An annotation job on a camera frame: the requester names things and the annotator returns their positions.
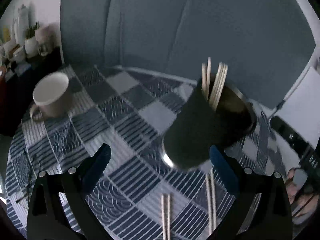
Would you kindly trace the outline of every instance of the checkered tablecloth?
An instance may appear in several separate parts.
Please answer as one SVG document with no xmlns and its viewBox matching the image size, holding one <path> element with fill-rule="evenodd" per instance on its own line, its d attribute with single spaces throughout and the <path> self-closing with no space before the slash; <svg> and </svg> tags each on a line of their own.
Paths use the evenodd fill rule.
<svg viewBox="0 0 320 240">
<path fill-rule="evenodd" d="M 92 156 L 102 143 L 110 145 L 111 160 L 86 200 L 114 239 L 162 239 L 161 193 L 172 194 L 172 238 L 206 239 L 208 213 L 205 174 L 207 161 L 192 172 L 165 166 L 159 144 L 166 129 L 188 100 L 196 82 L 160 73 L 122 67 L 66 66 L 73 108 L 63 117 L 34 123 L 28 112 L 21 120 L 9 152 L 5 187 L 7 212 L 26 236 L 28 198 L 41 170 L 61 173 Z M 243 167 L 259 174 L 285 173 L 275 136 L 266 115 L 253 102 L 258 116 L 255 131 L 226 150 Z M 217 217 L 231 207 L 230 195 L 217 172 Z M 81 232 L 68 201 L 60 199 L 73 228 Z M 251 213 L 258 202 L 256 198 Z"/>
</svg>

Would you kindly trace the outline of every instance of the tablecloth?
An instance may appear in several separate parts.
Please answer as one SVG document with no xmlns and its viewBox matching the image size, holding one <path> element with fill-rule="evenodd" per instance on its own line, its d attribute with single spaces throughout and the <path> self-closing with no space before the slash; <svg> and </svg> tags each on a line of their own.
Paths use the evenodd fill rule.
<svg viewBox="0 0 320 240">
<path fill-rule="evenodd" d="M 72 109 L 63 117 L 41 123 L 30 120 L 27 111 L 10 147 L 5 187 L 7 213 L 16 228 L 26 237 L 28 199 L 39 171 L 65 172 L 107 143 L 111 160 L 86 200 L 114 239 L 162 239 L 161 193 L 172 195 L 172 238 L 206 239 L 204 179 L 211 163 L 181 172 L 168 168 L 159 156 L 162 136 L 196 82 L 121 66 L 68 65 L 60 71 L 69 77 Z M 267 117 L 257 102 L 252 103 L 258 118 L 255 131 L 226 153 L 258 174 L 270 175 L 277 170 L 284 175 Z M 215 170 L 214 178 L 220 221 L 234 196 L 226 191 Z M 26 192 L 30 192 L 28 197 L 16 203 Z M 71 227 L 81 232 L 64 194 L 60 199 Z M 249 217 L 258 200 L 255 198 Z"/>
</svg>

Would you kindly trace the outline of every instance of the bottle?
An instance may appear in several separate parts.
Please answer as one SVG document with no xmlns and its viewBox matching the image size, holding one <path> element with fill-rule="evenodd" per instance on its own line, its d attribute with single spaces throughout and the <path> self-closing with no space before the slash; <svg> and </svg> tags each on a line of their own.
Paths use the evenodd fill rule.
<svg viewBox="0 0 320 240">
<path fill-rule="evenodd" d="M 18 9 L 17 17 L 17 41 L 18 44 L 22 47 L 24 46 L 24 40 L 26 39 L 27 30 L 29 28 L 29 16 L 27 7 L 22 4 L 21 8 Z"/>
<path fill-rule="evenodd" d="M 12 19 L 12 24 L 10 25 L 10 39 L 16 40 L 16 37 L 14 34 L 14 19 Z"/>
</svg>

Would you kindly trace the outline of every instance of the white vase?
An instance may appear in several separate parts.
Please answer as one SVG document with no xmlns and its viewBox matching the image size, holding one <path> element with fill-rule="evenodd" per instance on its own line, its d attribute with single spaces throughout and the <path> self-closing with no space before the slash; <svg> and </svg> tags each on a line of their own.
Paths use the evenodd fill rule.
<svg viewBox="0 0 320 240">
<path fill-rule="evenodd" d="M 38 42 L 36 41 L 36 37 L 33 36 L 31 39 L 25 40 L 24 48 L 29 58 L 38 55 Z"/>
</svg>

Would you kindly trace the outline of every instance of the chopstick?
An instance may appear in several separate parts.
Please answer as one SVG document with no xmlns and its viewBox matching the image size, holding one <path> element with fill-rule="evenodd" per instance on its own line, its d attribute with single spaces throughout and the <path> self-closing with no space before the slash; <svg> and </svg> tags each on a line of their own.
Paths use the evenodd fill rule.
<svg viewBox="0 0 320 240">
<path fill-rule="evenodd" d="M 221 80 L 222 72 L 223 72 L 223 64 L 222 64 L 222 62 L 220 62 L 219 63 L 219 67 L 218 67 L 218 71 L 217 71 L 217 75 L 216 75 L 216 78 L 215 78 L 214 83 L 213 83 L 213 88 L 212 88 L 212 91 L 211 91 L 211 95 L 210 95 L 210 98 L 209 98 L 209 105 L 210 106 L 212 106 L 212 103 L 214 102 L 214 99 L 216 97 L 216 94 L 217 94 L 217 91 L 218 91 L 218 87 L 219 87 L 219 83 L 220 83 L 220 80 Z"/>
<path fill-rule="evenodd" d="M 224 83 L 226 81 L 226 76 L 228 72 L 228 65 L 219 63 L 218 71 L 213 83 L 211 94 L 209 96 L 210 89 L 210 77 L 211 77 L 211 58 L 208 57 L 208 65 L 205 66 L 205 63 L 202 63 L 202 84 L 201 89 L 204 95 L 204 98 L 208 101 L 211 108 L 216 111 L 218 103 L 223 91 Z"/>
<path fill-rule="evenodd" d="M 205 176 L 205 185 L 207 188 L 207 201 L 208 201 L 208 216 L 209 216 L 209 235 L 211 235 L 212 231 L 212 209 L 211 209 L 211 196 L 210 196 L 210 184 L 209 184 L 209 176 L 206 174 Z"/>
<path fill-rule="evenodd" d="M 164 194 L 161 195 L 161 214 L 162 214 L 162 234 L 163 240 L 170 240 L 171 238 L 171 196 L 170 194 L 167 195 L 167 220 L 165 215 L 165 208 L 164 208 Z"/>
<path fill-rule="evenodd" d="M 208 69 L 207 69 L 207 89 L 206 89 L 206 100 L 209 99 L 209 87 L 210 87 L 210 76 L 211 76 L 211 58 L 208 57 Z"/>
<path fill-rule="evenodd" d="M 210 181 L 209 183 L 209 175 L 205 176 L 205 184 L 207 189 L 207 202 L 208 202 L 208 217 L 209 217 L 209 236 L 212 232 L 217 228 L 217 211 L 216 211 L 216 195 L 214 188 L 214 178 L 213 178 L 213 170 L 210 170 Z"/>
<path fill-rule="evenodd" d="M 168 235 L 167 235 L 167 240 L 170 240 L 170 234 L 171 234 L 171 230 L 170 230 L 170 217 L 171 217 L 171 204 L 170 204 L 170 194 L 168 194 L 167 196 L 167 232 L 168 232 Z"/>
<path fill-rule="evenodd" d="M 224 69 L 223 69 L 223 72 L 222 72 L 222 77 L 221 77 L 220 84 L 219 84 L 218 91 L 217 91 L 217 95 L 215 96 L 214 103 L 213 103 L 213 106 L 212 106 L 212 108 L 214 110 L 217 109 L 217 106 L 218 106 L 218 103 L 219 103 L 219 100 L 220 100 L 220 97 L 221 97 L 221 94 L 222 94 L 222 90 L 223 90 L 223 87 L 224 87 L 224 82 L 226 81 L 227 72 L 228 72 L 228 66 L 224 65 Z"/>
<path fill-rule="evenodd" d="M 205 64 L 202 63 L 202 86 L 201 86 L 201 88 L 202 88 L 202 93 L 203 93 L 204 97 L 205 97 L 206 91 L 207 91 L 207 77 L 206 77 L 206 75 L 207 75 L 207 68 L 206 68 Z"/>
<path fill-rule="evenodd" d="M 166 232 L 166 223 L 165 223 L 165 215 L 164 215 L 164 195 L 161 195 L 161 213 L 162 213 L 162 234 L 163 240 L 167 240 L 167 232 Z"/>
<path fill-rule="evenodd" d="M 211 179 L 211 192 L 212 192 L 212 217 L 213 217 L 213 230 L 217 228 L 217 209 L 216 209 L 216 191 L 214 187 L 213 169 L 210 170 Z"/>
</svg>

